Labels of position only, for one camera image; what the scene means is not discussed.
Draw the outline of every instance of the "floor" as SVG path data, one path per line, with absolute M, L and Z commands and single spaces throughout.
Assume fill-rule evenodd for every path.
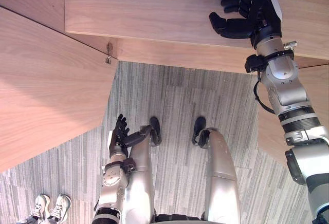
M 108 162 L 108 131 L 120 113 L 133 132 L 153 115 L 162 125 L 163 142 L 152 148 L 157 213 L 203 212 L 207 151 L 190 142 L 194 120 L 203 115 L 232 153 L 241 223 L 310 223 L 306 188 L 257 149 L 255 81 L 247 74 L 120 62 L 101 126 L 0 174 L 0 224 L 27 216 L 39 193 L 54 202 L 59 193 L 68 194 L 73 205 L 67 223 L 90 224 L 101 165 Z

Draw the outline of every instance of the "metal bracket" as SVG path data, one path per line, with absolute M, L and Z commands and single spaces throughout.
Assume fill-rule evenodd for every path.
M 113 58 L 115 60 L 118 60 L 118 59 L 112 55 L 112 52 L 113 52 L 113 45 L 112 45 L 112 43 L 108 42 L 106 48 L 107 48 L 107 55 L 108 55 L 108 57 L 105 59 L 105 63 L 107 63 L 107 64 L 110 65 L 111 64 L 111 58 Z

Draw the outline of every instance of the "robotic hand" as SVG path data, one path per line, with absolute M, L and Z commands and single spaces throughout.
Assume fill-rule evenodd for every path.
M 307 185 L 308 200 L 316 223 L 329 221 L 329 134 L 315 114 L 307 93 L 298 80 L 294 62 L 296 42 L 281 41 L 282 13 L 277 0 L 222 0 L 224 12 L 239 12 L 244 18 L 224 19 L 211 13 L 214 30 L 225 38 L 250 38 L 258 55 L 247 58 L 247 72 L 257 71 L 256 100 L 276 114 L 289 146 L 285 152 L 290 174 L 298 184 Z M 266 86 L 272 108 L 257 95 L 257 85 Z

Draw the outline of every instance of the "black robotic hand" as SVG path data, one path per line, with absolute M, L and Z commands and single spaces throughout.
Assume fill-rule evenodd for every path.
M 280 12 L 276 0 L 221 0 L 225 13 L 238 12 L 244 18 L 226 20 L 215 12 L 209 15 L 213 29 L 225 38 L 251 39 L 255 48 L 257 43 L 269 35 L 282 36 Z
M 126 129 L 126 127 L 127 127 L 126 118 L 122 114 L 120 114 L 114 129 L 114 133 L 116 135 L 116 140 L 118 143 L 121 143 L 122 140 L 125 137 L 127 137 L 129 128 Z

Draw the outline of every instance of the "white sneaker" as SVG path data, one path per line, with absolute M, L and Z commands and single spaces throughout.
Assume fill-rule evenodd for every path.
M 49 203 L 50 203 L 50 198 L 47 195 L 40 194 L 35 199 L 35 206 L 34 206 L 34 210 L 32 210 L 31 216 L 36 216 L 41 220 L 48 218 Z
M 72 201 L 66 196 L 60 194 L 56 200 L 56 206 L 50 214 L 49 218 L 56 218 L 58 223 L 63 223 L 67 220 L 68 209 L 71 207 Z

